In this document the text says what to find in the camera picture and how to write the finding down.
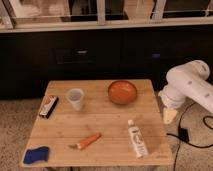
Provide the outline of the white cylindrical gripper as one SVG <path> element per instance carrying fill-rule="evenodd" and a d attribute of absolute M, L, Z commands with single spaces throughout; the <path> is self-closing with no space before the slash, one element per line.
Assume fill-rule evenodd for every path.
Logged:
<path fill-rule="evenodd" d="M 161 98 L 164 106 L 167 107 L 163 109 L 163 121 L 165 124 L 170 124 L 178 113 L 175 109 L 180 108 L 183 102 L 169 98 L 163 91 L 160 91 L 158 96 Z"/>

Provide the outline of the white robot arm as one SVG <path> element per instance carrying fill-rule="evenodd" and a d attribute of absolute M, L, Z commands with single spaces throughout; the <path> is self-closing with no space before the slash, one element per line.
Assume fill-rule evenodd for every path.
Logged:
<path fill-rule="evenodd" d="M 164 104 L 163 122 L 170 124 L 186 98 L 190 98 L 213 113 L 213 85 L 207 82 L 209 66 L 193 60 L 171 68 L 166 74 L 167 84 L 158 96 Z"/>

